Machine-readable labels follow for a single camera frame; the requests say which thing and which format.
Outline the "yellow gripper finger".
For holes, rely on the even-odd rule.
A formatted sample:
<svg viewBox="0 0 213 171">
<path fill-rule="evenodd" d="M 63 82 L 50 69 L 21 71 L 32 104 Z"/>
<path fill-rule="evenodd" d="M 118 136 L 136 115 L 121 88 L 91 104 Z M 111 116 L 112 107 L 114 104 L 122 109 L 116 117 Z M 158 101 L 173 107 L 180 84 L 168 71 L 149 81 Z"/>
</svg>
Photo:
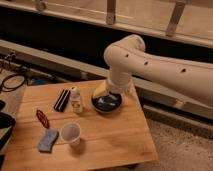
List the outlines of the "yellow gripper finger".
<svg viewBox="0 0 213 171">
<path fill-rule="evenodd" d="M 108 88 L 106 82 L 101 83 L 93 92 L 92 97 L 98 98 L 102 96 L 106 96 L 108 94 Z"/>
</svg>

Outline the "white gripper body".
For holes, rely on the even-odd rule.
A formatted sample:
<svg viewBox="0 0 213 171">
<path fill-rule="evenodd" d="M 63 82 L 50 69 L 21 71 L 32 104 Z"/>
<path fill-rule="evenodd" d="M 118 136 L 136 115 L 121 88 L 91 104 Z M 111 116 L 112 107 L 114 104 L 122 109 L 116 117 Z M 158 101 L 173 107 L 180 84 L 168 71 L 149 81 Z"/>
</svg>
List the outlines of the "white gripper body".
<svg viewBox="0 0 213 171">
<path fill-rule="evenodd" d="M 106 83 L 109 92 L 121 94 L 130 88 L 131 75 L 120 69 L 111 68 Z"/>
</svg>

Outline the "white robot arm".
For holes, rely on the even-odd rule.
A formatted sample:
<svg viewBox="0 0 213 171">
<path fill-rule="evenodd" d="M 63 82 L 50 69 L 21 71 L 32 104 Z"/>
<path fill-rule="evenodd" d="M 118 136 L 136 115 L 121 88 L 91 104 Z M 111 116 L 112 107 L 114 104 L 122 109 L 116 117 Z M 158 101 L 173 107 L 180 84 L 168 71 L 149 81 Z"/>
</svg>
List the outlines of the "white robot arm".
<svg viewBox="0 0 213 171">
<path fill-rule="evenodd" d="M 93 98 L 123 93 L 131 76 L 137 75 L 213 108 L 213 64 L 148 54 L 145 42 L 135 34 L 108 45 L 103 57 L 109 75 Z"/>
</svg>

